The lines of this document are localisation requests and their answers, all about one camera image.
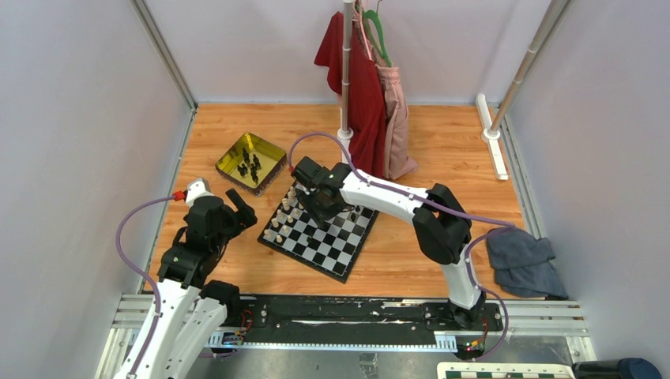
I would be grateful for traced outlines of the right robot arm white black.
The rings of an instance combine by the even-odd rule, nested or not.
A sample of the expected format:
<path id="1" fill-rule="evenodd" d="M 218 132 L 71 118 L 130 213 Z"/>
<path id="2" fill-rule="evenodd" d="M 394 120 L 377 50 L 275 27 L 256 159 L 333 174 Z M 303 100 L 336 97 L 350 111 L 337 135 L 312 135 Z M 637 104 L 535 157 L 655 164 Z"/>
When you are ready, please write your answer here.
<path id="1" fill-rule="evenodd" d="M 471 241 L 471 220 L 444 185 L 430 189 L 401 186 L 376 178 L 347 163 L 324 167 L 309 157 L 292 169 L 300 184 L 299 203 L 320 227 L 349 208 L 369 208 L 410 224 L 420 251 L 440 265 L 449 298 L 439 316 L 458 328 L 473 329 L 483 318 L 485 294 L 473 279 L 465 257 Z"/>

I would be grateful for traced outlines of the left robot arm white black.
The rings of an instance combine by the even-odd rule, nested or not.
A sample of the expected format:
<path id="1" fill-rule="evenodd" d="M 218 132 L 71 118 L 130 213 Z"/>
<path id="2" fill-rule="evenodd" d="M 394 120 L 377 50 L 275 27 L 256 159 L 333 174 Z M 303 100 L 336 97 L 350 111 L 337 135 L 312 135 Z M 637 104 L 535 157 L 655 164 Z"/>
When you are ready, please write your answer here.
<path id="1" fill-rule="evenodd" d="M 203 178 L 167 197 L 184 201 L 185 226 L 178 229 L 161 258 L 158 278 L 135 264 L 130 267 L 149 283 L 153 300 L 135 344 L 117 378 L 183 378 L 221 325 L 232 326 L 211 355 L 232 355 L 243 344 L 254 316 L 243 307 L 240 289 L 208 277 L 220 263 L 230 241 L 258 219 L 233 189 L 222 199 Z"/>

